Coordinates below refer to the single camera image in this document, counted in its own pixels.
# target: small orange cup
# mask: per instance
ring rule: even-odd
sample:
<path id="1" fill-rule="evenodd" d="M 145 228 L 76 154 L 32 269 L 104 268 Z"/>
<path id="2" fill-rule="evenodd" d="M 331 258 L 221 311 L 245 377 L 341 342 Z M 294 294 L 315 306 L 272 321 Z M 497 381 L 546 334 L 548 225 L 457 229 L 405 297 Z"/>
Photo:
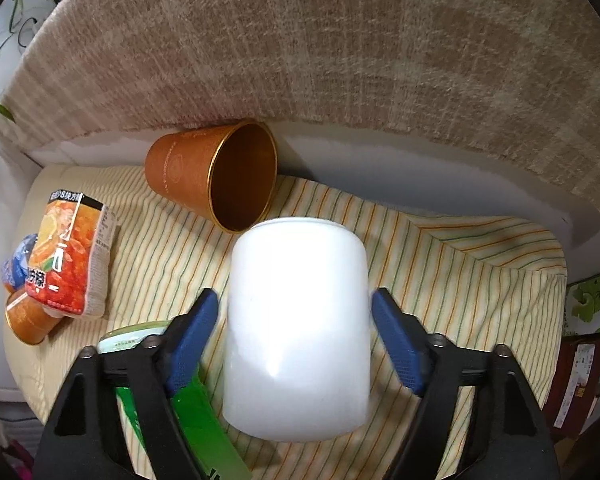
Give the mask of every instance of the small orange cup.
<path id="1" fill-rule="evenodd" d="M 20 288 L 9 296 L 4 315 L 15 336 L 28 345 L 42 343 L 64 316 L 50 316 L 40 303 Z"/>

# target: blue package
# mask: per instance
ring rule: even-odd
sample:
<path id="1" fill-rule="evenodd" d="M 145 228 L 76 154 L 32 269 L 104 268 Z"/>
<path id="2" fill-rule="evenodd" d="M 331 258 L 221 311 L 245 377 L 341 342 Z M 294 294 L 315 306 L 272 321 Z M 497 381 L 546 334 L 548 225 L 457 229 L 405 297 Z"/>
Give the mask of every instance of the blue package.
<path id="1" fill-rule="evenodd" d="M 7 289 L 18 290 L 24 285 L 29 270 L 29 255 L 37 238 L 35 233 L 25 236 L 13 251 L 13 256 L 2 264 L 0 276 Z"/>

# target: white cup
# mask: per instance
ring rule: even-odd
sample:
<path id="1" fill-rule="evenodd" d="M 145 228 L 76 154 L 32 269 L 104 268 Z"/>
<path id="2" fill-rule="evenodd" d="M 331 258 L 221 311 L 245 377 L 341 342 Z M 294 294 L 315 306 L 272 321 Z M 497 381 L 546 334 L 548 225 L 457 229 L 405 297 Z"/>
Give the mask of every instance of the white cup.
<path id="1" fill-rule="evenodd" d="M 362 242 L 342 225 L 279 218 L 236 242 L 224 418 L 266 440 L 327 440 L 367 416 L 370 306 Z"/>

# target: gold rim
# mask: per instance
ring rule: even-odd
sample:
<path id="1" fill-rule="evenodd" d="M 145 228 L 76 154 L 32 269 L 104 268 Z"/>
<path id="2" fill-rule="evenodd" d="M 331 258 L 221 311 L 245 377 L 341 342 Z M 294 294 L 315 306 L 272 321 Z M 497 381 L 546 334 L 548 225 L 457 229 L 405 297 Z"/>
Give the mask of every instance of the gold rim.
<path id="1" fill-rule="evenodd" d="M 231 137 L 237 130 L 239 130 L 243 126 L 247 126 L 248 124 L 254 124 L 256 126 L 259 126 L 269 136 L 269 140 L 271 141 L 271 145 L 273 146 L 273 160 L 274 160 L 275 170 L 274 170 L 274 176 L 273 176 L 273 184 L 271 186 L 271 189 L 269 190 L 269 197 L 267 198 L 267 203 L 265 204 L 264 208 L 262 209 L 262 212 L 251 223 L 251 225 L 249 225 L 248 227 L 246 227 L 240 231 L 236 231 L 236 230 L 229 229 L 229 228 L 225 227 L 224 225 L 222 225 L 222 222 L 220 222 L 218 217 L 216 216 L 216 212 L 214 211 L 214 203 L 211 200 L 211 181 L 214 176 L 214 169 L 216 168 L 216 160 L 218 159 L 220 150 L 222 150 L 222 147 L 224 146 L 225 142 L 227 142 L 229 137 Z M 218 144 L 218 147 L 216 148 L 216 151 L 214 152 L 214 156 L 211 158 L 211 164 L 209 165 L 209 171 L 206 174 L 206 200 L 209 204 L 209 209 L 211 211 L 211 217 L 212 217 L 214 223 L 219 228 L 221 228 L 222 231 L 224 231 L 225 233 L 232 234 L 232 235 L 237 235 L 237 234 L 243 233 L 250 227 L 253 227 L 255 224 L 257 224 L 260 220 L 262 220 L 267 215 L 267 213 L 269 212 L 269 209 L 271 208 L 271 201 L 273 199 L 273 192 L 276 189 L 277 177 L 278 177 L 278 147 L 276 146 L 276 139 L 273 137 L 273 134 L 271 133 L 271 130 L 269 130 L 269 127 L 265 123 L 259 123 L 255 119 L 243 119 L 239 123 L 234 124 L 234 127 L 227 132 L 227 134 L 222 138 L 222 140 Z"/>
<path id="2" fill-rule="evenodd" d="M 20 341 L 21 343 L 28 345 L 28 346 L 38 346 L 39 344 L 42 344 L 42 341 L 44 341 L 46 339 L 46 337 L 42 338 L 42 341 L 38 342 L 38 343 L 27 343 L 26 341 L 23 341 L 22 338 L 20 338 L 20 336 L 16 333 L 16 331 L 13 329 L 13 326 L 11 326 L 11 321 L 9 321 L 9 316 L 7 314 L 7 311 L 4 311 L 4 318 L 7 320 L 7 325 L 9 325 L 9 328 L 11 329 L 11 333 L 16 336 L 16 338 L 18 339 L 18 341 Z"/>

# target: yellow striped cloth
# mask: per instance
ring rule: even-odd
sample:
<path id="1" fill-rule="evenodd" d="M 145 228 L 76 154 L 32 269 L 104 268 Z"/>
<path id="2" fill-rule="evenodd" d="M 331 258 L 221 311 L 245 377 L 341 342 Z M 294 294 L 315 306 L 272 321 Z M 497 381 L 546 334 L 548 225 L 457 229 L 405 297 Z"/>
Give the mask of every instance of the yellow striped cloth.
<path id="1" fill-rule="evenodd" d="M 170 319 L 186 311 L 206 286 L 221 297 L 221 319 L 203 355 L 202 377 L 220 414 L 225 293 L 235 237 L 152 193 L 141 168 L 51 166 L 30 191 L 17 239 L 37 230 L 48 195 L 59 187 L 107 203 L 120 230 L 103 319 L 72 320 L 37 347 L 19 343 L 5 330 L 11 369 L 36 414 L 45 420 L 82 346 L 121 326 Z M 554 373 L 566 287 L 562 250 L 549 231 L 510 217 L 423 218 L 289 176 L 279 178 L 269 216 L 311 216 L 345 225 L 364 242 L 371 287 L 386 286 L 428 331 L 445 333 L 460 346 L 510 345 L 544 402 Z M 381 479 L 418 402 L 400 386 L 376 332 L 371 373 L 367 423 L 333 440 L 266 442 L 239 433 L 221 419 L 254 480 Z M 457 465 L 470 400 L 470 389 L 463 388 L 441 477 Z M 123 426 L 136 471 L 150 477 L 146 455 L 124 417 Z"/>

